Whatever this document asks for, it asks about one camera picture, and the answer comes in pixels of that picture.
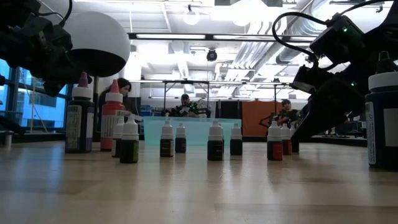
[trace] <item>paint bottle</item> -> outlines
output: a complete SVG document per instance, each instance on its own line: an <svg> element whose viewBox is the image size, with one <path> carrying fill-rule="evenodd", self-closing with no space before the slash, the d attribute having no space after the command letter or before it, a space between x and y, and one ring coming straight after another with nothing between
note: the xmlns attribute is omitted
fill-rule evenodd
<svg viewBox="0 0 398 224"><path fill-rule="evenodd" d="M93 143L94 107L93 91L88 88L87 74L81 74L79 84L72 90L73 100L68 102L65 153L91 152Z"/></svg>
<svg viewBox="0 0 398 224"><path fill-rule="evenodd" d="M225 150L224 129L223 129L223 127L221 127L221 123L218 123L218 125L220 126L221 133L223 135L223 154L224 154L224 150Z"/></svg>
<svg viewBox="0 0 398 224"><path fill-rule="evenodd" d="M236 123L232 128L229 152L231 153L231 156L242 156L243 153L242 132L241 128Z"/></svg>
<svg viewBox="0 0 398 224"><path fill-rule="evenodd" d="M162 127L162 135L160 137L160 156L174 156L173 127L171 126L169 120L165 121L164 126Z"/></svg>
<svg viewBox="0 0 398 224"><path fill-rule="evenodd" d="M213 121L213 125L209 130L209 140L207 142L207 159L209 161L223 160L223 129L217 120Z"/></svg>
<svg viewBox="0 0 398 224"><path fill-rule="evenodd" d="M113 140L113 129L120 118L124 119L123 95L119 93L117 80L113 80L111 91L105 95L106 104L102 110L101 151L111 152L116 147Z"/></svg>
<svg viewBox="0 0 398 224"><path fill-rule="evenodd" d="M287 124L283 124L280 129L280 136L283 142L283 154L291 155L292 154L292 141L290 140L290 129L287 127Z"/></svg>
<svg viewBox="0 0 398 224"><path fill-rule="evenodd" d="M123 137L124 119L120 118L116 123L116 127L113 130L113 141L115 141L115 147L112 147L112 157L119 158L121 141Z"/></svg>
<svg viewBox="0 0 398 224"><path fill-rule="evenodd" d="M291 124L290 128L290 140L292 141L292 152L299 153L300 152L300 141L298 138L292 138L293 134L296 132L295 124Z"/></svg>
<svg viewBox="0 0 398 224"><path fill-rule="evenodd" d="M280 127L273 121L268 129L267 158L271 161L281 161L283 156L283 143L280 136Z"/></svg>
<svg viewBox="0 0 398 224"><path fill-rule="evenodd" d="M175 153L186 153L187 137L185 135L185 127L182 123L177 127L175 135Z"/></svg>
<svg viewBox="0 0 398 224"><path fill-rule="evenodd" d="M123 127L123 136L119 153L120 163L133 164L138 162L139 134L134 116L130 115Z"/></svg>

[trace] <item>table surface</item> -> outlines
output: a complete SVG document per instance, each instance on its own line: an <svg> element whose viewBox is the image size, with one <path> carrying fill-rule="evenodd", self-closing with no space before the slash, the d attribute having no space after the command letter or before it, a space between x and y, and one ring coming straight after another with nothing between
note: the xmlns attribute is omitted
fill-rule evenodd
<svg viewBox="0 0 398 224"><path fill-rule="evenodd" d="M0 149L0 219L6 223L397 223L398 173L371 170L367 150L301 144L267 161L264 143L210 162L204 147L138 164L109 152L63 153L62 142Z"/></svg>

